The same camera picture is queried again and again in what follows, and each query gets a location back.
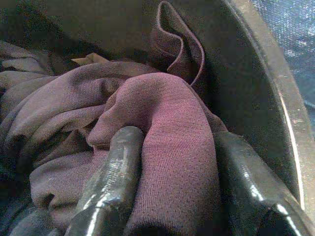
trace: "maroon fabric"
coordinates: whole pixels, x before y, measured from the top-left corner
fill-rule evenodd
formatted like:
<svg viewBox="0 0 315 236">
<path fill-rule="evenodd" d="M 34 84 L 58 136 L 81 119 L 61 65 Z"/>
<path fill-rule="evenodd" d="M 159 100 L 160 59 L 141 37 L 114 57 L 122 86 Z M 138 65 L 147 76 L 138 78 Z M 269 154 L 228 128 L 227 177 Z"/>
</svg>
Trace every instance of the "maroon fabric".
<svg viewBox="0 0 315 236">
<path fill-rule="evenodd" d="M 171 34 L 172 28 L 181 37 Z M 11 55 L 14 50 L 26 53 L 15 47 Z M 67 228 L 84 184 L 106 159 L 112 136 L 134 125 L 146 138 L 125 235 L 152 229 L 181 235 L 214 230 L 220 192 L 212 130 L 225 126 L 188 84 L 204 79 L 203 49 L 167 2 L 159 5 L 149 64 L 169 74 L 112 61 L 56 78 L 38 79 L 36 74 L 25 82 L 25 90 L 18 79 L 6 84 L 10 89 L 1 105 L 12 102 L 1 112 L 1 154 L 17 163 L 18 172 L 33 166 L 32 199 L 49 209 L 59 229 Z"/>
</svg>

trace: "laundry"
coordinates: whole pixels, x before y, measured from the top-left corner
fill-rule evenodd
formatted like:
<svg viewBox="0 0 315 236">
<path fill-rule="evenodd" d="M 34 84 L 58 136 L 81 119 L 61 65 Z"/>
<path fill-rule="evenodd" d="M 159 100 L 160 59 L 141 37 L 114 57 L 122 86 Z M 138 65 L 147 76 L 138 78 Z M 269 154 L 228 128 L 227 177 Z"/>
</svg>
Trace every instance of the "laundry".
<svg viewBox="0 0 315 236">
<path fill-rule="evenodd" d="M 56 76 L 42 57 L 0 43 L 0 154 L 6 178 L 29 176 L 33 203 L 49 211 L 55 228 L 65 232 L 111 138 L 133 125 L 146 137 L 124 234 L 218 230 L 212 133 L 226 128 L 197 95 L 204 52 L 169 3 L 159 5 L 146 65 L 92 63 Z"/>
</svg>

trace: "purple cloth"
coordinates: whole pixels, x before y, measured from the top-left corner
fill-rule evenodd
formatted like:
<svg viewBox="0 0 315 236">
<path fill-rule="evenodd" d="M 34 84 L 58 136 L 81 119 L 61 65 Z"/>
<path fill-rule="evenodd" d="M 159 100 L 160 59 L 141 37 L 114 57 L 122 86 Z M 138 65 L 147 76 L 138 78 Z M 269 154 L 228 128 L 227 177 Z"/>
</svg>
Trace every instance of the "purple cloth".
<svg viewBox="0 0 315 236">
<path fill-rule="evenodd" d="M 190 86 L 205 80 L 204 63 L 199 41 L 162 2 L 149 65 L 96 63 L 55 78 L 36 74 L 27 82 L 6 83 L 4 161 L 16 162 L 17 172 L 32 165 L 33 202 L 48 209 L 54 226 L 64 231 L 86 181 L 106 159 L 112 136 L 126 125 L 137 126 L 146 134 L 142 176 L 125 235 L 151 229 L 215 232 L 220 190 L 212 132 L 225 126 Z"/>
</svg>

